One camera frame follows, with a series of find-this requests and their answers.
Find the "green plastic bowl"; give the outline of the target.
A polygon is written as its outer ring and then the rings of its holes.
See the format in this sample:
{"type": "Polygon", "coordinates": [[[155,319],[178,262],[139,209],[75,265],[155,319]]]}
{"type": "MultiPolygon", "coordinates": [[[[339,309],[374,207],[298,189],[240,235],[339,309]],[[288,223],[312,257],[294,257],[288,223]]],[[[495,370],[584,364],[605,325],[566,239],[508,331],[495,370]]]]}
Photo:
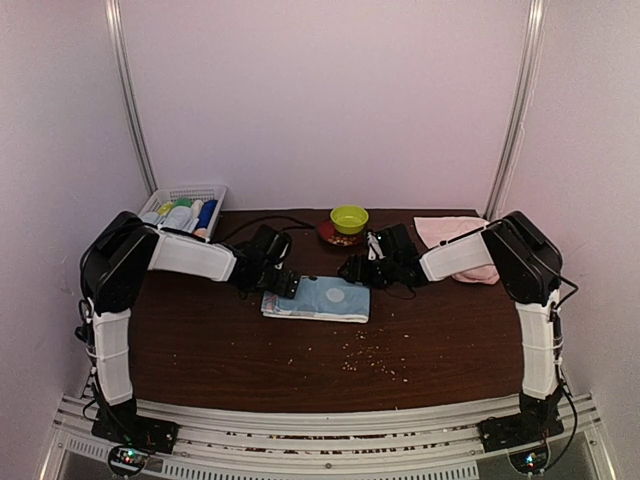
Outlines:
{"type": "Polygon", "coordinates": [[[330,220],[337,232],[355,235],[366,227],[369,213],[357,205],[341,205],[330,212],[330,220]]]}

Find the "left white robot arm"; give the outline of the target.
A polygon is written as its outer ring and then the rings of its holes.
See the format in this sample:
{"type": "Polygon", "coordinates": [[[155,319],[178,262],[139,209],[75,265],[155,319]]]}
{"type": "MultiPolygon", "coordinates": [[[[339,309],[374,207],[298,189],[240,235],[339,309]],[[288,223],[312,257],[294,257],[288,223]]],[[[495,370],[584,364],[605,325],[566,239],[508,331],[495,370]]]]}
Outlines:
{"type": "Polygon", "coordinates": [[[270,292],[294,298],[301,276],[284,262],[289,234],[268,225],[231,245],[155,226],[123,211],[81,257],[81,324],[75,330],[91,363],[93,401],[98,407],[94,436],[141,449],[169,452],[176,423],[137,412],[129,368],[129,321],[152,271],[173,272],[228,283],[242,295],[270,292]]]}

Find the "pink towel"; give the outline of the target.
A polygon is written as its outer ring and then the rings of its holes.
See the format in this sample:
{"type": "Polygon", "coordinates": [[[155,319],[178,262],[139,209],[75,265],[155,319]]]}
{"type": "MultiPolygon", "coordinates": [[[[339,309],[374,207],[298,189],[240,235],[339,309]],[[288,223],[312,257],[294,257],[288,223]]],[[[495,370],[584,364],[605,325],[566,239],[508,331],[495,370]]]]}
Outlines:
{"type": "MultiPolygon", "coordinates": [[[[488,224],[482,218],[470,216],[415,217],[413,221],[416,233],[429,249],[488,224]]],[[[457,273],[453,279],[461,283],[495,285],[500,277],[496,268],[488,265],[457,273]]]]}

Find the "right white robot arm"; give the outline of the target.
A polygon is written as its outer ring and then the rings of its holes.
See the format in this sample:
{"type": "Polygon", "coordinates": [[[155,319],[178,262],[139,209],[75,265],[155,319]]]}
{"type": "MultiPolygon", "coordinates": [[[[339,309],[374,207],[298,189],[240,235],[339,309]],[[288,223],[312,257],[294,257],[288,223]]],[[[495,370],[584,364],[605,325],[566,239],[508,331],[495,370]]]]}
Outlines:
{"type": "Polygon", "coordinates": [[[558,404],[565,393],[561,378],[563,334],[561,294],[567,280],[557,247],[520,211],[417,250],[405,225],[367,235],[368,253],[351,255],[338,274],[350,283],[384,289],[401,283],[409,289],[467,270],[494,266],[514,301],[521,329],[523,380],[519,411],[479,423],[485,450],[540,442],[563,432],[558,404]]]}

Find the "red floral plate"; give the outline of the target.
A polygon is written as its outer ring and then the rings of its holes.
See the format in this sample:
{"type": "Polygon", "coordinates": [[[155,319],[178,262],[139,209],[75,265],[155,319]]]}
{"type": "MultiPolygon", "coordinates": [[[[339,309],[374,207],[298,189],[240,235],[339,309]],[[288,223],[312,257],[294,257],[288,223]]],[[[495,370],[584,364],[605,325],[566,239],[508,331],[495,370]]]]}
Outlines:
{"type": "Polygon", "coordinates": [[[363,231],[353,235],[339,232],[329,218],[323,220],[316,228],[319,237],[326,243],[337,247],[355,247],[365,241],[363,231]]]}

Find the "blue polka dot towel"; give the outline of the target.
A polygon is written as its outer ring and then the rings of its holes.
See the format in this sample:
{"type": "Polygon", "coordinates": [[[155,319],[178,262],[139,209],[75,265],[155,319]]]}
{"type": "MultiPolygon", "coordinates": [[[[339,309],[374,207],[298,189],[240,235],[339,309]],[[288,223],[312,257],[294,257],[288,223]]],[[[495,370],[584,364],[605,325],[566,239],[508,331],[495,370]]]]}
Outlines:
{"type": "Polygon", "coordinates": [[[265,292],[261,313],[267,318],[366,324],[370,289],[338,277],[303,276],[293,299],[265,292]]]}

